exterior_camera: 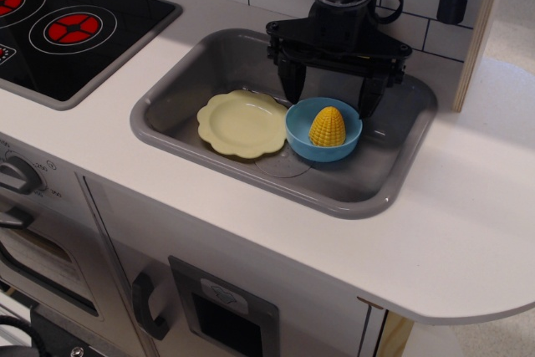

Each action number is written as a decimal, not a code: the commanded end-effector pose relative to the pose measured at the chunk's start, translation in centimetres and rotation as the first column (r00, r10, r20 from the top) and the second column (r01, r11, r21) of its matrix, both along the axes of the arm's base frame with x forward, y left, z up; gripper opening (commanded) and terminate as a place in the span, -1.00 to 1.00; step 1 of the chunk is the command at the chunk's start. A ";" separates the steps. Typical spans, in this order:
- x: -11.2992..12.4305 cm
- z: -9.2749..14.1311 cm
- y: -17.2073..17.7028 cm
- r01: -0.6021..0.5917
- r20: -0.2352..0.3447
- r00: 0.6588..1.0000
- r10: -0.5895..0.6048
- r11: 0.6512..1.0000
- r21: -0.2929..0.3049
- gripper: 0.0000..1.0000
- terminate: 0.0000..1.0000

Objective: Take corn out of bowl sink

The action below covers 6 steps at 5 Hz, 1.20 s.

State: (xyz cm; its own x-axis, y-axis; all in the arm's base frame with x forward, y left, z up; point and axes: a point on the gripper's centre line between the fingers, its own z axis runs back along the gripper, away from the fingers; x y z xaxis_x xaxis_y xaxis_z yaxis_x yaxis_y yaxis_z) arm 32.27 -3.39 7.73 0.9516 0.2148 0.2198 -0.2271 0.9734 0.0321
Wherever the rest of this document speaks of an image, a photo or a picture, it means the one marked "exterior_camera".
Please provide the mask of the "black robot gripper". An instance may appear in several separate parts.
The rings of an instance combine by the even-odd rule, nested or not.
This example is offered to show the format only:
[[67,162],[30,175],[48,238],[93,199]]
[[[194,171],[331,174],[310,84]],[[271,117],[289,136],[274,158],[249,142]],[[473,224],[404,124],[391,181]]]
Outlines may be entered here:
[[402,82],[412,48],[379,31],[384,19],[375,6],[376,0],[347,9],[314,3],[306,18],[267,25],[267,56],[278,66],[290,103],[300,100],[306,66],[364,78],[358,101],[361,119],[373,115],[386,86]]

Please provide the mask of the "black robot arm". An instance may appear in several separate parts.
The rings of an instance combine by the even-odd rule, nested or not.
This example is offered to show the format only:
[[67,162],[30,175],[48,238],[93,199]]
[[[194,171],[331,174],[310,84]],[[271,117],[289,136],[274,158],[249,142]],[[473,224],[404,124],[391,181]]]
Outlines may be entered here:
[[363,119],[385,90],[402,81],[409,45],[382,33],[390,23],[375,12],[377,0],[314,0],[306,18],[270,22],[267,56],[278,68],[286,99],[299,102],[309,67],[362,78],[356,106]]

